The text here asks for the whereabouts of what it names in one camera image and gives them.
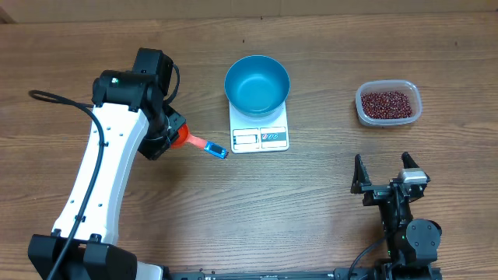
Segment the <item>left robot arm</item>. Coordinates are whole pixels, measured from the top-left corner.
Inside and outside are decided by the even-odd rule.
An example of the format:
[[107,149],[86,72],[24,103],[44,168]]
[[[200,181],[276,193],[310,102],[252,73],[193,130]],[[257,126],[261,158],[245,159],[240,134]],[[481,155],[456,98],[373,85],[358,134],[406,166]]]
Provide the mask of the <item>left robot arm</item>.
[[171,107],[170,70],[106,70],[90,104],[31,90],[30,97],[76,107],[91,120],[77,178],[51,234],[33,235],[28,258],[43,279],[168,279],[168,268],[117,246],[122,200],[136,154],[158,159],[185,119]]

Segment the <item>orange measuring scoop blue handle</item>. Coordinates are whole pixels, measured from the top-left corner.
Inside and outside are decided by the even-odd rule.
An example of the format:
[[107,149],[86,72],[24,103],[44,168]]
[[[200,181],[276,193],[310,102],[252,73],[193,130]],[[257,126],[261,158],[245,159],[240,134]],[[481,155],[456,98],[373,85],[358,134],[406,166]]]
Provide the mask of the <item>orange measuring scoop blue handle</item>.
[[222,146],[194,136],[186,124],[179,128],[178,134],[178,139],[171,144],[172,149],[179,149],[188,143],[220,159],[226,159],[229,155],[229,152]]

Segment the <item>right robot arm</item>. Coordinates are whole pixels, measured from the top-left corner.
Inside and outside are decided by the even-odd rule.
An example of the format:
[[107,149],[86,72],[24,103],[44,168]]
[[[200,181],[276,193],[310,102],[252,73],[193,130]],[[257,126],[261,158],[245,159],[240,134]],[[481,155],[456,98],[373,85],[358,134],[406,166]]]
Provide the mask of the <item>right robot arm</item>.
[[[371,183],[361,155],[355,156],[351,192],[363,196],[363,205],[377,206],[384,236],[366,248],[350,265],[348,279],[441,279],[437,260],[442,229],[428,219],[415,219],[410,204],[424,196],[430,177],[407,153],[402,154],[403,168],[388,184]],[[382,243],[388,258],[375,261],[372,268],[358,268],[361,258]]]

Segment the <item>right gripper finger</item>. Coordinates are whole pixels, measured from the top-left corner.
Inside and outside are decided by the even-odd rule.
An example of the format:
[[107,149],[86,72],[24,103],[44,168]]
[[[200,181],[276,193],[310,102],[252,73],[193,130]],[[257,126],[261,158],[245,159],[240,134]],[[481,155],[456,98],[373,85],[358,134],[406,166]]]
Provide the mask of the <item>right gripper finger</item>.
[[370,181],[366,167],[363,164],[360,154],[355,156],[355,167],[351,184],[352,194],[363,194],[370,189],[372,183]]
[[402,153],[402,162],[404,169],[419,168],[419,165],[414,161],[408,152]]

